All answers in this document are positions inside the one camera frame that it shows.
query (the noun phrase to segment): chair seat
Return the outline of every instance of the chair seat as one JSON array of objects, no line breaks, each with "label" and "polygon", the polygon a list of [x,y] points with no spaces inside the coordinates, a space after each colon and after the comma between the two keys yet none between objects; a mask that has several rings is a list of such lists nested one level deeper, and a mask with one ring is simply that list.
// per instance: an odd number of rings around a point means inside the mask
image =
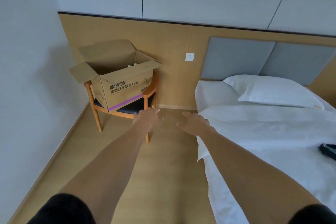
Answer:
[{"label": "chair seat", "polygon": [[[155,93],[148,98],[148,107],[152,106],[154,96]],[[94,104],[103,107],[96,98],[94,99]],[[144,98],[140,98],[128,105],[125,105],[124,107],[121,107],[120,109],[116,110],[116,112],[134,114],[135,112],[139,113],[140,110],[143,109],[144,109]]]}]

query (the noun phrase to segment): person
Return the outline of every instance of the person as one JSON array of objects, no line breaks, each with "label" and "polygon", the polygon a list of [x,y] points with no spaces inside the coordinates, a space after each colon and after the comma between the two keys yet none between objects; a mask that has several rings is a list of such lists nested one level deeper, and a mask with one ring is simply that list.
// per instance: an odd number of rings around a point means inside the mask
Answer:
[{"label": "person", "polygon": [[[162,123],[160,109],[134,114],[128,131],[105,147],[28,224],[110,224],[146,134]],[[199,136],[250,223],[336,223],[336,215],[300,184],[217,133],[198,114],[177,126]]]}]

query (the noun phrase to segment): floor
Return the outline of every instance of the floor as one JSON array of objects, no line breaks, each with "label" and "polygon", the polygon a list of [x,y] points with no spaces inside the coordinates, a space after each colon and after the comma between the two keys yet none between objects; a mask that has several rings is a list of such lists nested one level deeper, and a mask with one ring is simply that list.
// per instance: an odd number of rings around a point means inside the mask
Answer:
[{"label": "floor", "polygon": [[[208,199],[203,160],[197,161],[197,141],[176,127],[181,110],[161,109],[165,118],[140,150],[131,179],[112,223],[216,223]],[[125,132],[132,120],[99,113],[99,133],[87,109],[53,164],[13,223],[27,223],[37,210],[104,146]]]}]

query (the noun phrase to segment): pillow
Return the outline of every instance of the pillow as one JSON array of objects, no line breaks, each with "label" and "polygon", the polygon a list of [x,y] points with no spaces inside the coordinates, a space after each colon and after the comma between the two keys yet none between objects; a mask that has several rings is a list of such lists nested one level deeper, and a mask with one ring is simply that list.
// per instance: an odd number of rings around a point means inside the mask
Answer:
[{"label": "pillow", "polygon": [[223,82],[237,91],[239,102],[324,109],[323,103],[312,92],[285,78],[240,74]]}]

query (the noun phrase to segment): black shirt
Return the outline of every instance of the black shirt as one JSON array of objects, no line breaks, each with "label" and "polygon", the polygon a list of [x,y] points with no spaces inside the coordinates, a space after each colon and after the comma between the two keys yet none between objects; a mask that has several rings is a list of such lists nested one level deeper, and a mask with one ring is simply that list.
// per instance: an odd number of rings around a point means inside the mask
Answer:
[{"label": "black shirt", "polygon": [[[95,224],[90,209],[78,197],[57,194],[36,213],[28,224]],[[288,224],[336,224],[336,215],[325,205],[309,205],[299,210]]]}]

